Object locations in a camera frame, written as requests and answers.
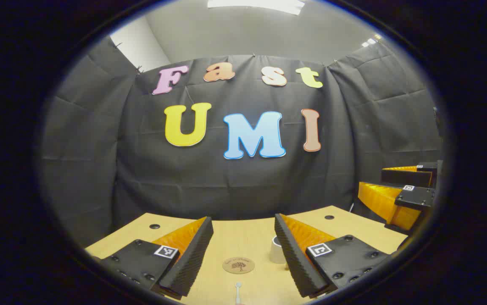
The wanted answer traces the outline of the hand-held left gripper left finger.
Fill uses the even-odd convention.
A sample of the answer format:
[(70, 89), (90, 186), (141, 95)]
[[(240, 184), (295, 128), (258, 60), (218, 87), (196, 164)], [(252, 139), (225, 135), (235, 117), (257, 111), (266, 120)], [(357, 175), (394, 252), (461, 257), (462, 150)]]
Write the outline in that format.
[(151, 293), (180, 300), (194, 284), (214, 234), (202, 217), (152, 242), (135, 239), (99, 263)]

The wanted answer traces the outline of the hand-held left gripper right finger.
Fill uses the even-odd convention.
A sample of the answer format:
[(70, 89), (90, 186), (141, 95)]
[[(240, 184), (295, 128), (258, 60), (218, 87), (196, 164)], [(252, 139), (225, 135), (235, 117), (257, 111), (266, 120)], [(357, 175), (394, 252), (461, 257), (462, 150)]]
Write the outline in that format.
[(395, 232), (352, 213), (277, 213), (274, 229), (297, 291), (310, 299), (360, 281), (396, 251)]

